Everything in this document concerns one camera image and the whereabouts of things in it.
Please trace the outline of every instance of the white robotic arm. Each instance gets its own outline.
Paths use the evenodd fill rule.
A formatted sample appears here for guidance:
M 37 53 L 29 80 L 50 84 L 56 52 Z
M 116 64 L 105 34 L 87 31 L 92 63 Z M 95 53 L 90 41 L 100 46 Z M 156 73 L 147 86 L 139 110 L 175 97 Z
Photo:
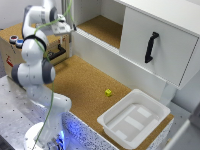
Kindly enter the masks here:
M 50 109 L 52 91 L 43 84 L 52 83 L 55 79 L 55 69 L 46 60 L 43 59 L 43 51 L 40 46 L 46 50 L 48 40 L 46 35 L 35 28 L 31 27 L 33 23 L 49 23 L 58 17 L 61 20 L 51 25 L 55 35 L 62 35 L 71 32 L 70 26 L 66 23 L 62 15 L 57 14 L 55 8 L 55 0 L 43 0 L 43 6 L 28 6 L 25 8 L 24 21 L 22 27 L 22 36 L 24 44 L 22 47 L 22 58 L 26 63 L 15 65 L 12 69 L 13 80 L 23 86 L 28 97 L 36 103 Z M 35 150 L 51 149 L 48 143 L 55 141 L 57 135 L 63 130 L 61 115 L 69 111 L 71 108 L 71 100 L 63 95 L 54 93 L 53 105 L 48 120 L 39 137 Z M 30 150 L 35 144 L 41 125 L 32 127 L 25 136 L 25 150 Z

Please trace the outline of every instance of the white tray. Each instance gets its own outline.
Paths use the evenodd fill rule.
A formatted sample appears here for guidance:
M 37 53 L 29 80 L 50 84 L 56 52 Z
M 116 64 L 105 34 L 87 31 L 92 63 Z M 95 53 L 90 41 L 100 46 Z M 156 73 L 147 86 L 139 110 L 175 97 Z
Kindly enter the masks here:
M 133 90 L 97 121 L 125 149 L 137 148 L 169 115 L 170 109 L 140 90 Z

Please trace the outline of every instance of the cabinet door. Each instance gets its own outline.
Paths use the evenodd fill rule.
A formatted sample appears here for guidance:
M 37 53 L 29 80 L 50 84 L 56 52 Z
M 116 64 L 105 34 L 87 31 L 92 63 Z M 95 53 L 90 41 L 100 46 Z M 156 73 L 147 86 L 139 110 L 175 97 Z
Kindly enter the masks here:
M 154 40 L 153 59 L 145 63 L 153 32 L 159 37 Z M 197 40 L 197 37 L 178 28 L 126 8 L 120 54 L 179 86 Z

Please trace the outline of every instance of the cable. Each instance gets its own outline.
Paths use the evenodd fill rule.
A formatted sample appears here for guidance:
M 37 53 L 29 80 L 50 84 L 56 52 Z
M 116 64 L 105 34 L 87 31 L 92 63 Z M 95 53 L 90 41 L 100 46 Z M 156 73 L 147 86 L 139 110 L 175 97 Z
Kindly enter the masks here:
M 72 5 L 72 0 L 70 0 L 70 3 L 69 3 L 69 6 L 67 7 L 67 10 L 66 10 L 66 12 L 63 14 L 64 17 L 65 17 L 65 16 L 67 15 L 67 13 L 70 11 L 71 5 Z M 48 26 L 48 25 L 52 25 L 52 24 L 54 24 L 54 23 L 57 23 L 57 22 L 60 21 L 60 20 L 61 20 L 61 18 L 56 19 L 56 20 L 54 20 L 54 21 L 52 21 L 52 22 L 46 23 L 46 24 L 44 24 L 44 25 L 39 26 L 38 28 L 36 28 L 36 30 L 35 30 L 35 32 L 34 32 L 34 35 L 37 33 L 37 31 L 38 31 L 39 29 L 41 29 L 41 28 L 43 28 L 43 27 L 46 27 L 46 26 Z M 48 55 L 45 53 L 45 50 L 44 50 L 43 47 L 40 45 L 40 43 L 38 42 L 37 39 L 35 39 L 35 42 L 38 44 L 38 46 L 40 47 L 40 49 L 41 49 L 41 50 L 43 51 L 43 53 L 45 54 L 45 56 L 46 56 L 48 62 L 50 62 Z M 43 131 L 43 128 L 44 128 L 44 126 L 45 126 L 45 124 L 46 124 L 46 122 L 47 122 L 47 119 L 49 118 L 49 114 L 50 114 L 50 112 L 51 112 L 51 108 L 52 108 L 52 105 L 53 105 L 53 97 L 54 97 L 54 82 L 52 82 L 51 105 L 50 105 L 50 108 L 49 108 L 47 117 L 46 117 L 46 119 L 45 119 L 45 121 L 44 121 L 44 124 L 43 124 L 43 126 L 42 126 L 42 128 L 41 128 L 39 134 L 38 134 L 38 137 L 37 137 L 37 139 L 36 139 L 36 141 L 35 141 L 35 144 L 34 144 L 32 150 L 35 148 L 35 145 L 36 145 L 37 142 L 38 142 L 38 139 L 39 139 L 39 137 L 40 137 L 40 135 L 41 135 L 41 133 L 42 133 L 42 131 Z

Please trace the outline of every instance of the yellow cube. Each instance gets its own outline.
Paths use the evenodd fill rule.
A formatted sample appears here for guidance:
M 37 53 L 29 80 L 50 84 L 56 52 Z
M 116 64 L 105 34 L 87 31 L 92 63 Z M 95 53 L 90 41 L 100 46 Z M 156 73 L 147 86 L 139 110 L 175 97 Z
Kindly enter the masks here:
M 105 91 L 106 96 L 110 97 L 112 95 L 112 91 L 110 89 L 107 89 Z

